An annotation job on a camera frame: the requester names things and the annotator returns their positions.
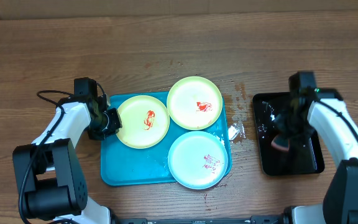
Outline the yellow plate with ketchup swirl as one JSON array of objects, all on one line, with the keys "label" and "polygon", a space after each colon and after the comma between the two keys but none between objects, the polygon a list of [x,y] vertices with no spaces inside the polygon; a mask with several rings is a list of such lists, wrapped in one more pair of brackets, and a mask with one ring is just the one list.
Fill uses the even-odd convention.
[{"label": "yellow plate with ketchup swirl", "polygon": [[157,98],[137,95],[124,101],[117,109],[122,128],[118,139],[134,149],[146,149],[159,143],[167,134],[170,116]]}]

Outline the yellow-green plate with red stain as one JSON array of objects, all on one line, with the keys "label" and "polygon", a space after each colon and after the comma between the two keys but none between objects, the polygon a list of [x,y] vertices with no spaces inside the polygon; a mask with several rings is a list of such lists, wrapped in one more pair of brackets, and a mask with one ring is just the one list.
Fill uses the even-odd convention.
[{"label": "yellow-green plate with red stain", "polygon": [[207,78],[186,77],[168,92],[167,110],[180,127],[202,130],[218,120],[223,110],[223,97],[219,88]]}]

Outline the light blue plate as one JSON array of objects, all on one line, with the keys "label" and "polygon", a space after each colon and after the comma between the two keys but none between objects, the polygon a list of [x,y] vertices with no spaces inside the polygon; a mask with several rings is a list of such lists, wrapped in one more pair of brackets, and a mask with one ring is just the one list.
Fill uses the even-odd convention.
[{"label": "light blue plate", "polygon": [[223,142],[204,131],[190,131],[178,137],[168,152],[173,178],[193,190],[216,185],[226,173],[229,158]]}]

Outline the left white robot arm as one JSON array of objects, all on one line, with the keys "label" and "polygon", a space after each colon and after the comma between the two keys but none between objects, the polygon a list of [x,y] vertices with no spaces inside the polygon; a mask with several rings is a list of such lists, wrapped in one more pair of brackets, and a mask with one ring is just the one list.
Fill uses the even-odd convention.
[{"label": "left white robot arm", "polygon": [[119,223],[113,211],[89,195],[75,152],[83,132],[103,141],[122,127],[117,109],[110,107],[101,85],[88,77],[74,81],[55,103],[56,113],[32,143],[12,153],[19,215],[24,223],[38,218],[49,223]]}]

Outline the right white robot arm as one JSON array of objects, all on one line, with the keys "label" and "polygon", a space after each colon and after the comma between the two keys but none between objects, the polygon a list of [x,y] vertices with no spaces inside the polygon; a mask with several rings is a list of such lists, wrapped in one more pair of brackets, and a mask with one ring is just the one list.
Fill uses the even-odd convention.
[{"label": "right white robot arm", "polygon": [[289,208],[287,222],[358,223],[358,127],[342,96],[318,88],[313,72],[296,72],[288,79],[290,102],[274,119],[279,134],[273,148],[287,151],[297,140],[317,133],[336,165],[323,202]]}]

